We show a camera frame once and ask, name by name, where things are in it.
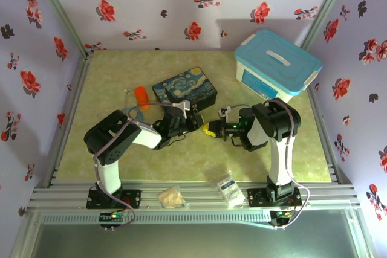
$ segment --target tabletop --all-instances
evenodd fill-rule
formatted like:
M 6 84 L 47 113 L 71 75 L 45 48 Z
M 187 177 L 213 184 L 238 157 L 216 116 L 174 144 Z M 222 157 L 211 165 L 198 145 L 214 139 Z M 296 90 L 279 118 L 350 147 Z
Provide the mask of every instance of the tabletop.
M 123 109 L 125 90 L 144 86 L 156 101 L 152 86 L 199 66 L 218 95 L 216 103 L 200 111 L 205 122 L 217 120 L 219 108 L 262 103 L 253 91 L 235 79 L 233 51 L 96 51 L 83 84 L 58 179 L 95 180 L 93 159 L 83 142 L 85 133 L 117 109 Z M 135 97 L 128 94 L 128 105 Z M 301 116 L 293 147 L 293 175 L 303 182 L 330 182 L 327 162 L 306 91 L 289 101 Z M 145 121 L 163 116 L 162 108 L 142 110 Z M 237 120 L 234 110 L 229 121 Z M 216 181 L 229 170 L 237 181 L 266 182 L 270 170 L 270 143 L 254 152 L 206 135 L 201 129 L 162 150 L 132 144 L 119 161 L 121 179 L 158 181 Z

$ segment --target orange cylinder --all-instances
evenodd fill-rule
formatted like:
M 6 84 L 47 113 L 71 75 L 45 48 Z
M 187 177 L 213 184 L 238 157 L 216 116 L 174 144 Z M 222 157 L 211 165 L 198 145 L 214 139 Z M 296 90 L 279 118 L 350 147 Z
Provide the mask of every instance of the orange cylinder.
M 134 95 L 137 100 L 137 104 L 145 104 L 149 103 L 148 94 L 146 93 L 146 89 L 144 87 L 137 87 L 134 89 Z M 149 108 L 149 105 L 140 106 L 141 109 Z

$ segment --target container handle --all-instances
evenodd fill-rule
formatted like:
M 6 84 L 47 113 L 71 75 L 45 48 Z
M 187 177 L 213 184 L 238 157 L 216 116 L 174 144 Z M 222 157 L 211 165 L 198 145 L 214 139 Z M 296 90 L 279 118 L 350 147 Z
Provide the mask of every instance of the container handle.
M 281 57 L 279 54 L 276 54 L 274 51 L 266 51 L 266 53 L 269 56 L 274 57 L 276 60 L 279 60 L 281 63 L 283 63 L 285 66 L 290 66 L 290 62 L 285 60 L 283 57 Z

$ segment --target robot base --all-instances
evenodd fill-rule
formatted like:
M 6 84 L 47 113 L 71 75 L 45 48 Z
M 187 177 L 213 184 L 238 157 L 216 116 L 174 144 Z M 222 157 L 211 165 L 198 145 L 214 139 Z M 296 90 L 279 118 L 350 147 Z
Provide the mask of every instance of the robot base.
M 275 202 L 271 202 L 269 200 L 267 195 L 267 190 L 265 187 L 258 188 L 258 189 L 247 189 L 247 199 L 249 200 L 250 208 L 294 207 L 293 201 L 296 203 L 297 206 L 302 205 L 300 190 L 298 188 L 294 188 L 294 192 L 291 195 Z
M 134 209 L 140 207 L 141 190 L 123 190 L 120 188 L 112 195 L 131 205 Z M 125 206 L 106 196 L 97 186 L 97 189 L 90 189 L 86 208 L 89 210 L 105 210 L 124 209 Z

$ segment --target floral wallpaper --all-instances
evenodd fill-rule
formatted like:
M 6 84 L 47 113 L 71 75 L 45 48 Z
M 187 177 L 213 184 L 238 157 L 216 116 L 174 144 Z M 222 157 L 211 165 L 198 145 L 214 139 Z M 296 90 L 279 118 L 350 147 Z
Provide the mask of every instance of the floral wallpaper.
M 337 163 L 354 184 L 379 257 L 387 257 L 387 7 L 336 0 L 309 52 L 324 67 L 312 88 Z
M 104 48 L 234 50 L 261 28 L 269 28 L 300 45 L 323 2 L 323 0 L 60 1 L 87 51 Z M 334 30 L 333 24 L 327 38 L 331 38 Z
M 45 178 L 80 53 L 47 0 L 0 0 L 0 256 Z

